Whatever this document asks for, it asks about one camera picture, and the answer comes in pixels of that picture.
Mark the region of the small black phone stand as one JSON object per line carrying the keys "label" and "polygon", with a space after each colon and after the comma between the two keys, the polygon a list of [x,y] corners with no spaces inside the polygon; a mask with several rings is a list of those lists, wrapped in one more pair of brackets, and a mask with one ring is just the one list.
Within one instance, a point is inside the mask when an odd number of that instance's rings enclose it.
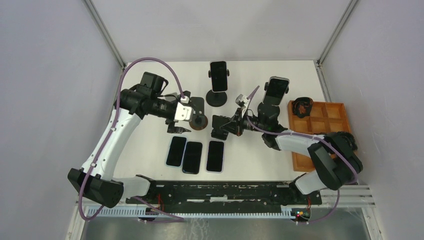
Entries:
{"label": "small black phone stand", "polygon": [[212,116],[212,131],[211,137],[214,139],[226,141],[228,138],[229,132],[226,130],[222,130],[221,127],[231,121],[230,117],[221,116],[221,115],[213,115]]}

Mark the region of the wooden base black phone stand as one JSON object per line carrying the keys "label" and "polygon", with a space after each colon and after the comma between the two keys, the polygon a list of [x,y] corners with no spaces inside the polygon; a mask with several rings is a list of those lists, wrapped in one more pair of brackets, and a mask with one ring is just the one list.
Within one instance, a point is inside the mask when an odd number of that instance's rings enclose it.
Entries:
{"label": "wooden base black phone stand", "polygon": [[208,125],[208,118],[205,115],[205,100],[202,97],[193,96],[190,101],[193,115],[189,125],[193,130],[201,131]]}

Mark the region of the light blue cased phone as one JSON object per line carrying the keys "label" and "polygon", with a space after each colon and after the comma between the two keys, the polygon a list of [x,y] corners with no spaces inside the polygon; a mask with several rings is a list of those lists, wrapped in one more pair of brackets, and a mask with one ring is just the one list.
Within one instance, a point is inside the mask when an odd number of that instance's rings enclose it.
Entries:
{"label": "light blue cased phone", "polygon": [[179,168],[183,162],[183,156],[186,149],[187,138],[173,136],[169,145],[165,164],[169,167]]}

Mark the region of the white folding phone stand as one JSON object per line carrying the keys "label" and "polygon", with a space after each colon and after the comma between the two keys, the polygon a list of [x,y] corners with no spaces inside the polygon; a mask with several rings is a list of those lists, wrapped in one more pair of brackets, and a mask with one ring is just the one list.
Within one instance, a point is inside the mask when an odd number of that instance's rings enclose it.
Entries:
{"label": "white folding phone stand", "polygon": [[165,98],[166,101],[169,101],[169,102],[175,102],[180,99],[179,96],[176,94],[166,94],[163,97]]}

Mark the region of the black round stand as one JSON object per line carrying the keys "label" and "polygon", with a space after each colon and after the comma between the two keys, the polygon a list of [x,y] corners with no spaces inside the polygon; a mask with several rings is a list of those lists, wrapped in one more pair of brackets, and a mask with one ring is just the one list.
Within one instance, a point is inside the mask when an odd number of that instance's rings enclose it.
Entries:
{"label": "black round stand", "polygon": [[213,92],[209,90],[205,96],[205,100],[211,107],[221,107],[227,102],[228,96],[225,91]]}

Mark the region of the white framed small phone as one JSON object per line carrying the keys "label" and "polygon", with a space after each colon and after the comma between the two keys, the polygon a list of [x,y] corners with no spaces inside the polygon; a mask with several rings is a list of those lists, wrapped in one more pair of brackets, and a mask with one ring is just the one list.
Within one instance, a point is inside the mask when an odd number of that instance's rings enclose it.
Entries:
{"label": "white framed small phone", "polygon": [[206,171],[221,173],[224,165],[225,143],[222,141],[210,141],[208,144]]}

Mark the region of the black phone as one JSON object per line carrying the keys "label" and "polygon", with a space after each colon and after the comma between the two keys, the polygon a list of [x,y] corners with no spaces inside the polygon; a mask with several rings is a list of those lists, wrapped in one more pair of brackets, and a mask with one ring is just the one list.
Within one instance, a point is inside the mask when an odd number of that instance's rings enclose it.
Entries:
{"label": "black phone", "polygon": [[211,78],[212,91],[215,93],[228,90],[229,71],[226,61],[211,61],[209,77]]}
{"label": "black phone", "polygon": [[185,147],[182,172],[185,174],[197,175],[200,171],[203,144],[196,141],[188,141]]}

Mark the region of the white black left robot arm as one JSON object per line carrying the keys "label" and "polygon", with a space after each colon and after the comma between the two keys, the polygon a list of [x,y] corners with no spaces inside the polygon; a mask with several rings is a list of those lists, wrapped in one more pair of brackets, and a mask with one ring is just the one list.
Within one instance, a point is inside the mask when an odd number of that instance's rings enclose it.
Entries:
{"label": "white black left robot arm", "polygon": [[144,72],[140,83],[120,92],[100,141],[81,168],[71,168],[67,178],[83,197],[104,207],[113,208],[121,199],[138,196],[145,204],[153,203],[157,190],[146,177],[115,178],[119,157],[141,120],[152,115],[165,119],[167,132],[182,134],[188,131],[176,126],[179,121],[190,122],[193,117],[191,92],[183,91],[173,100],[163,94],[168,81],[154,73]]}

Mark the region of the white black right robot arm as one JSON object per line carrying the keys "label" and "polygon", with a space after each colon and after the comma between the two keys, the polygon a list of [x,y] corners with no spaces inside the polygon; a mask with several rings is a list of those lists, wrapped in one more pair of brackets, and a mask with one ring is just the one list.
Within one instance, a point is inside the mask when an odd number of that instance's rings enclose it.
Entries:
{"label": "white black right robot arm", "polygon": [[327,134],[300,133],[283,127],[278,122],[280,108],[261,103],[257,115],[249,115],[243,106],[233,116],[213,115],[211,136],[226,140],[228,134],[241,136],[244,131],[260,132],[265,145],[277,151],[289,151],[311,159],[314,170],[290,183],[289,199],[302,204],[309,194],[322,190],[339,190],[355,183],[363,170],[355,155],[354,137],[344,131]]}

